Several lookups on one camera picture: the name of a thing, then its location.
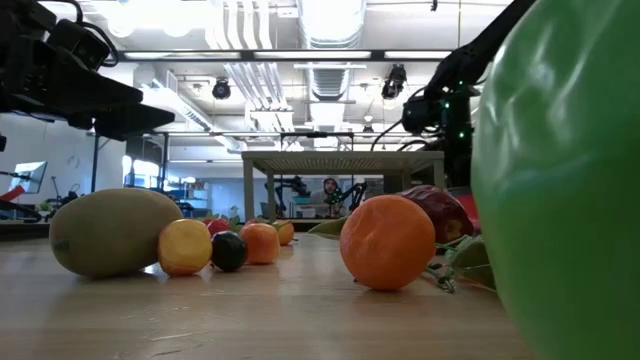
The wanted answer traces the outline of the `green apple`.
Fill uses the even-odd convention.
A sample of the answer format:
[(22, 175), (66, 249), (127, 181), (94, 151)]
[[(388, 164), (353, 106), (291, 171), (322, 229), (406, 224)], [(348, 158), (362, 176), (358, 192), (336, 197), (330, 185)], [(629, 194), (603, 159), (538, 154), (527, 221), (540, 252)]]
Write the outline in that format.
[(472, 190), (542, 360), (640, 360), (640, 0), (536, 0), (501, 45)]

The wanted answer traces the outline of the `black rig crossbar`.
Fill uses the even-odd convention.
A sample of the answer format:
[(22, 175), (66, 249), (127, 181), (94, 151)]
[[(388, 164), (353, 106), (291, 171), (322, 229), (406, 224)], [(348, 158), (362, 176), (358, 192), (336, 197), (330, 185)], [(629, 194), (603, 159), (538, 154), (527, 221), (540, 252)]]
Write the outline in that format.
[(242, 50), (120, 50), (121, 62), (439, 62), (447, 50), (382, 49), (242, 49)]

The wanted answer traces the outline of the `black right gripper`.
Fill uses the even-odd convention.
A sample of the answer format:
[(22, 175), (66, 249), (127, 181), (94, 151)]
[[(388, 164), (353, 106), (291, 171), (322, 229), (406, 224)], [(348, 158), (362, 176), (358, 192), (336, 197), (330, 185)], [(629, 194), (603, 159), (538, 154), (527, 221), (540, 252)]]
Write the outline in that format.
[(469, 188), (473, 139), (470, 98), (475, 96), (475, 88), (458, 84), (443, 90), (441, 95), (437, 149), (444, 153), (449, 165), (461, 165), (445, 169), (446, 185), (448, 188)]

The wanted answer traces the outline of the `pale green perforated metal shelf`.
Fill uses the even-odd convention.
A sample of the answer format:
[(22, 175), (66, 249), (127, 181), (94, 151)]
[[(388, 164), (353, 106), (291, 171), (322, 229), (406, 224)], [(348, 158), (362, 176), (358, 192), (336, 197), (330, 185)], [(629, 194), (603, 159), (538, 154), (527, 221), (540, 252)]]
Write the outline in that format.
[(411, 175), (425, 168), (433, 169), (433, 182), (446, 187), (444, 153), (441, 151), (389, 152), (280, 152), (246, 151), (241, 154), (244, 180), (244, 214), (247, 220), (255, 217), (254, 172), (267, 177), (269, 218), (274, 220), (275, 175), (398, 175), (405, 189), (411, 187)]

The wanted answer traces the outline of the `dark purple plum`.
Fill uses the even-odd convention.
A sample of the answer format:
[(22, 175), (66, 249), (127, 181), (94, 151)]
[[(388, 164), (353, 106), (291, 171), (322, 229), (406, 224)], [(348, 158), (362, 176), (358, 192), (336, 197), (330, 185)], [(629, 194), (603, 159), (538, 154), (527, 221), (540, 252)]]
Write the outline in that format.
[(246, 242), (233, 231), (222, 231), (212, 237), (213, 265), (224, 272), (240, 269), (248, 257)]

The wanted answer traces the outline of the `orange mandarin with green leaves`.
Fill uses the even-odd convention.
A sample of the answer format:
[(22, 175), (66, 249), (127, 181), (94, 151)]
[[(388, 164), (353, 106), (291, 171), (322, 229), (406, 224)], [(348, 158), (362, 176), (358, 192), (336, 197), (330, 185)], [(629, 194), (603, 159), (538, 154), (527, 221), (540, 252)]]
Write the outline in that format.
[(461, 234), (439, 243), (431, 213), (407, 195), (371, 198), (309, 232), (337, 240), (352, 277), (373, 290), (399, 290), (423, 273), (451, 293), (458, 277), (496, 288), (483, 238)]

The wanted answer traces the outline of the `red strawberry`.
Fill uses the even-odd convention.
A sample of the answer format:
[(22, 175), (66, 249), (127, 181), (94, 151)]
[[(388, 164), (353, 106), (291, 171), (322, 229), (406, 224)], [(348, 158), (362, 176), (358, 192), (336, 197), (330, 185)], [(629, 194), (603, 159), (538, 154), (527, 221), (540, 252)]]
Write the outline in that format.
[(238, 223), (236, 218), (229, 219), (225, 216), (205, 218), (203, 223), (207, 227), (211, 237), (220, 232), (239, 232), (241, 229), (241, 225)]

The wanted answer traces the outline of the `dark red bell pepper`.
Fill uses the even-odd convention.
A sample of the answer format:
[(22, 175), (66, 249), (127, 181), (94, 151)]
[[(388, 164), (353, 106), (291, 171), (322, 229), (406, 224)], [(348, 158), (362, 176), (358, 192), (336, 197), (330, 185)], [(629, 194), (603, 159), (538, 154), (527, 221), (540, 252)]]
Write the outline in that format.
[(400, 195), (416, 203), (430, 217), (437, 243), (447, 244), (464, 235), (474, 234), (474, 227), (462, 204), (448, 191), (432, 185), (419, 185), (400, 192)]

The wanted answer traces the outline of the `person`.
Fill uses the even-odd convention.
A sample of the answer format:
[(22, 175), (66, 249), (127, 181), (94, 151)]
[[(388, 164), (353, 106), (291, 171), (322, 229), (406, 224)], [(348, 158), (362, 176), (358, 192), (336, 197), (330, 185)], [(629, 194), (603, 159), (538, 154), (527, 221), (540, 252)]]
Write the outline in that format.
[(310, 196), (310, 203), (315, 206), (316, 218), (341, 218), (346, 215), (346, 208), (342, 203), (330, 205), (326, 200), (336, 192), (338, 183), (328, 177), (323, 181), (323, 188)]

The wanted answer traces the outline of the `grey computer monitor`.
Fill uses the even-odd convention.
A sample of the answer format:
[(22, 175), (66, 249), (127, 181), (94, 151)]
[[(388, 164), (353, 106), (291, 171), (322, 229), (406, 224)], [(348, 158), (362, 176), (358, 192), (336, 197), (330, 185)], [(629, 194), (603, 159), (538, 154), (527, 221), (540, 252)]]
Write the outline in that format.
[(46, 168), (46, 161), (16, 164), (9, 189), (13, 190), (20, 186), (26, 194), (38, 194)]

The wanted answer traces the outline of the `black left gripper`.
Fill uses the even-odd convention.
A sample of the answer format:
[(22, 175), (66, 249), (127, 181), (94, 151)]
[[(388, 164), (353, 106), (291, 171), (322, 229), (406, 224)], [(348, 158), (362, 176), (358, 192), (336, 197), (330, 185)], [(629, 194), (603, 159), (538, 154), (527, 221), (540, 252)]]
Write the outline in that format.
[[(72, 22), (88, 29), (76, 0), (49, 0), (76, 9)], [(37, 0), (0, 0), (0, 113), (65, 121), (125, 141), (172, 123), (175, 114), (139, 104), (140, 90), (87, 68), (69, 51), (46, 43), (60, 20)], [(94, 117), (77, 110), (100, 109)]]

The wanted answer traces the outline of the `small yellow orange peach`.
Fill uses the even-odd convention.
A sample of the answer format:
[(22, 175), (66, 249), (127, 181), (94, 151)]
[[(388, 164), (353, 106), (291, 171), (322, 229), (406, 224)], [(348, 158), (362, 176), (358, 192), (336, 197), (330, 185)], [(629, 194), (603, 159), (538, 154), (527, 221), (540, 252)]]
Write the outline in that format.
[(240, 237), (247, 246), (247, 262), (256, 265), (274, 263), (279, 257), (280, 242), (277, 230), (268, 224), (251, 223), (245, 225)]
[(199, 220), (175, 220), (160, 232), (158, 260), (170, 276), (196, 274), (209, 264), (211, 256), (211, 235)]
[(281, 246), (287, 246), (294, 240), (295, 228), (289, 220), (276, 220), (272, 226), (277, 230)]

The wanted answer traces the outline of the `silver ceiling air duct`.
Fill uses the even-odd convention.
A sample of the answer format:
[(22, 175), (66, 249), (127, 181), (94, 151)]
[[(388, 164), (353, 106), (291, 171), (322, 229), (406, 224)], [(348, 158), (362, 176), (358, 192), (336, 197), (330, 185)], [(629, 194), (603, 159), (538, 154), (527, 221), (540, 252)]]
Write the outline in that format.
[(360, 46), (366, 0), (297, 0), (302, 43), (308, 49)]

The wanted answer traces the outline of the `olive green oval fruit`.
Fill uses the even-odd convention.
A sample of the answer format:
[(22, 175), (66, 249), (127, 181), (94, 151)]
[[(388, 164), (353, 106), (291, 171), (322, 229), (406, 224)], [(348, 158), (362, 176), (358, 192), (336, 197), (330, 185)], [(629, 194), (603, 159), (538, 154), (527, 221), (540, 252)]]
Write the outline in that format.
[(106, 189), (62, 206), (49, 226), (61, 266), (84, 277), (128, 275), (158, 261), (158, 238), (183, 217), (167, 196), (146, 189)]

